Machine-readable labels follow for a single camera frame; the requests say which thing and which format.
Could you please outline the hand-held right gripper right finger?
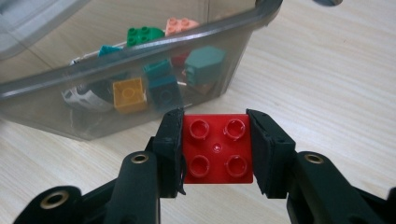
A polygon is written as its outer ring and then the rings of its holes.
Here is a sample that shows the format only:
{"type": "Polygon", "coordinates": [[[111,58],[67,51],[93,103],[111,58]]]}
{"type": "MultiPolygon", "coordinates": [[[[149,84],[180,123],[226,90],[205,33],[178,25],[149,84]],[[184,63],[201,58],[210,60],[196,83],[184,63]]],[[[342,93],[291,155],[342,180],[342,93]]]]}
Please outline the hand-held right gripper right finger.
{"type": "Polygon", "coordinates": [[[268,199],[285,199],[286,168],[295,156],[295,142],[267,114],[248,109],[253,174],[268,199]]]}

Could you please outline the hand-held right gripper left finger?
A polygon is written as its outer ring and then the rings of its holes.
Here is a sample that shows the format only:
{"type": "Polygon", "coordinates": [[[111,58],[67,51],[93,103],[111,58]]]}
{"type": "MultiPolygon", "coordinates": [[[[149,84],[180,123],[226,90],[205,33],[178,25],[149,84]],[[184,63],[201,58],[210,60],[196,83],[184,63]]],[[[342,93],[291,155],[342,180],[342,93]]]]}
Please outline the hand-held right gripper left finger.
{"type": "Polygon", "coordinates": [[[156,134],[150,138],[148,151],[157,158],[161,198],[176,198],[183,189],[186,161],[182,153],[184,109],[177,108],[163,115],[156,134]]]}

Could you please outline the red toy block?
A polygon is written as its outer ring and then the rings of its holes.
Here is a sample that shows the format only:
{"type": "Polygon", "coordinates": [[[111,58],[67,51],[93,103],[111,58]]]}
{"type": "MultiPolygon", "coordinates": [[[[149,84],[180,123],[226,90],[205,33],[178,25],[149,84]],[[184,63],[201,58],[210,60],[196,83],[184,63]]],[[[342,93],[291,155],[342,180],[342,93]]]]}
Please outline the red toy block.
{"type": "Polygon", "coordinates": [[[185,184],[253,182],[248,115],[185,115],[182,132],[185,184]]]}
{"type": "Polygon", "coordinates": [[[183,67],[189,55],[190,54],[188,52],[174,55],[171,57],[171,64],[174,67],[183,67]]]}

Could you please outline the dark teal toy block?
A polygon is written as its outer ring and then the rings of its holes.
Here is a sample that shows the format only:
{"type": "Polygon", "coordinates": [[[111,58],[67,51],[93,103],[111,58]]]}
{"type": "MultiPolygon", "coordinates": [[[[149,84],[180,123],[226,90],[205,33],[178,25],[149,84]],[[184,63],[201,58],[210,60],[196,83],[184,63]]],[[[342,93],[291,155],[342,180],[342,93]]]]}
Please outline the dark teal toy block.
{"type": "Polygon", "coordinates": [[[148,91],[157,110],[165,111],[183,106],[175,76],[160,77],[151,80],[148,84],[148,91]]]}

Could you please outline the orange toy block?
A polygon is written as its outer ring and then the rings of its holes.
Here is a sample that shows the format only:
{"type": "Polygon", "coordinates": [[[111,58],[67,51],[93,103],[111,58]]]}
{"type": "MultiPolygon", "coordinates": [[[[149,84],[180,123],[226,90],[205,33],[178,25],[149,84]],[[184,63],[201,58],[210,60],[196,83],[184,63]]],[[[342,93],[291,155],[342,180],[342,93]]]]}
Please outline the orange toy block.
{"type": "Polygon", "coordinates": [[[114,107],[121,114],[146,110],[148,101],[143,80],[138,77],[114,82],[113,101],[114,107]]]}

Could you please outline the cyan toy block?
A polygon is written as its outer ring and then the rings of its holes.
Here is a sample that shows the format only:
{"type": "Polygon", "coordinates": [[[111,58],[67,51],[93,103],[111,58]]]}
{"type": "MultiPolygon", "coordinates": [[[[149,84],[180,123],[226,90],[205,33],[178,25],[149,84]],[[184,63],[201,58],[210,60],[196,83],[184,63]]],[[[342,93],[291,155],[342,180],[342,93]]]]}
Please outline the cyan toy block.
{"type": "Polygon", "coordinates": [[[143,71],[148,80],[154,80],[159,77],[168,75],[172,70],[172,64],[169,60],[162,60],[156,63],[150,63],[143,66],[143,71]]]}

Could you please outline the light teal toy block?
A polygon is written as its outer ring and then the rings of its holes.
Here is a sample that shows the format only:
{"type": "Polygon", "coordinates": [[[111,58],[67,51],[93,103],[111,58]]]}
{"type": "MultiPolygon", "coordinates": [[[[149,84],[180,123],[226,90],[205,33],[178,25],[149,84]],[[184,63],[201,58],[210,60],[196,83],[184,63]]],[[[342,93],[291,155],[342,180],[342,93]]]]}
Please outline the light teal toy block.
{"type": "Polygon", "coordinates": [[[192,50],[184,63],[187,83],[197,86],[217,81],[225,56],[224,50],[212,46],[192,50]]]}

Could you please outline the white toy car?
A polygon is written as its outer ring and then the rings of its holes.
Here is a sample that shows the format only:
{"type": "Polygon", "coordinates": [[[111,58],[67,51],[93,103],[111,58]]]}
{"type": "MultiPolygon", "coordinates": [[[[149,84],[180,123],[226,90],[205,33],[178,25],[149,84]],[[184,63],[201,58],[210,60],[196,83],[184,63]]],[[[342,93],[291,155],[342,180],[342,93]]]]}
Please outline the white toy car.
{"type": "Polygon", "coordinates": [[[64,101],[80,110],[107,112],[113,108],[113,98],[108,81],[81,84],[62,92],[64,101]]]}

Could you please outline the green toy block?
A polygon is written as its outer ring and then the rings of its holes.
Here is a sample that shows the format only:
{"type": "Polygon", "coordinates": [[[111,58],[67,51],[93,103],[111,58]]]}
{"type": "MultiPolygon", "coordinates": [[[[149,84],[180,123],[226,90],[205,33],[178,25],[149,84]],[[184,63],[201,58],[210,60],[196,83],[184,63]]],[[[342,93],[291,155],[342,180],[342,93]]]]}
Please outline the green toy block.
{"type": "Polygon", "coordinates": [[[126,46],[133,47],[164,36],[164,31],[156,27],[132,27],[128,30],[127,33],[126,46]]]}

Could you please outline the salmon toy block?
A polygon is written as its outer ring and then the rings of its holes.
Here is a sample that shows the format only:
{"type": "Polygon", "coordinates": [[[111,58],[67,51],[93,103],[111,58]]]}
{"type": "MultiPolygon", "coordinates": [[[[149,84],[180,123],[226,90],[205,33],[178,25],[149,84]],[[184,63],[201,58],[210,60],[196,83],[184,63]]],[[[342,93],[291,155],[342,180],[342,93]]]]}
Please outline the salmon toy block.
{"type": "Polygon", "coordinates": [[[177,18],[169,18],[165,27],[165,35],[173,35],[186,30],[190,30],[191,28],[197,27],[199,23],[194,20],[190,20],[187,18],[177,19],[177,18]]]}

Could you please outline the transparent grey storage box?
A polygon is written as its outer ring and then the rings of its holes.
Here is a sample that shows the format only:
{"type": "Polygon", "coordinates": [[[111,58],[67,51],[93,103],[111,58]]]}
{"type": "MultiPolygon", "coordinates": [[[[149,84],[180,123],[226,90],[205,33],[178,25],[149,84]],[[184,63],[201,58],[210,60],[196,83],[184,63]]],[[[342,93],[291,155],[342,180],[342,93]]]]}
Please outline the transparent grey storage box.
{"type": "Polygon", "coordinates": [[[69,138],[92,140],[160,117],[149,94],[143,66],[184,52],[212,46],[226,52],[217,81],[192,86],[185,67],[174,67],[183,106],[198,105],[227,91],[253,31],[272,21],[283,0],[90,0],[78,12],[32,46],[0,61],[0,119],[69,138]],[[169,18],[199,25],[133,47],[126,46],[132,27],[164,31],[169,18]],[[103,45],[122,50],[102,57],[103,45]],[[140,77],[148,108],[121,114],[90,112],[68,105],[62,92],[77,85],[113,83],[140,77]]]}

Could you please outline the white lid with grey handle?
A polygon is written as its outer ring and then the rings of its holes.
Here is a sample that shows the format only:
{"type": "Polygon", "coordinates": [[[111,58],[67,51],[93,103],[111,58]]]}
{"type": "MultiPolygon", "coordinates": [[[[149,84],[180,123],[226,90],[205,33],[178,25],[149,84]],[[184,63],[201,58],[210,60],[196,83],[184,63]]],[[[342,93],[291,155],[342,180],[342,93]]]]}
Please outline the white lid with grey handle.
{"type": "Polygon", "coordinates": [[[16,56],[90,0],[0,0],[0,61],[16,56]]]}

